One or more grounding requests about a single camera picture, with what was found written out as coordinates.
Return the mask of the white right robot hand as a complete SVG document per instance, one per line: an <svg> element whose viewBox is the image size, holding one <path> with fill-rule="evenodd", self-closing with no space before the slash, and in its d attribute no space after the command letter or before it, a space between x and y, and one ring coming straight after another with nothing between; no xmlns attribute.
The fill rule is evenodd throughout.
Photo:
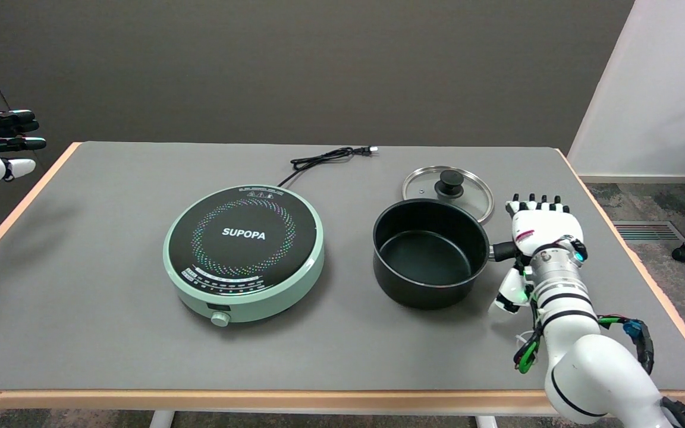
<svg viewBox="0 0 685 428"><path fill-rule="evenodd" d="M505 209L511 217L512 239L493 244L489 259L512 259L514 265L504 276L488 311L516 314L529 304L524 274L536 254L550 247L562 247L569 251L577 266L582 266L588 252L581 224L560 196L549 202L546 195L537 200L531 194L528 200L522 200L516 193L505 203Z"/></svg>

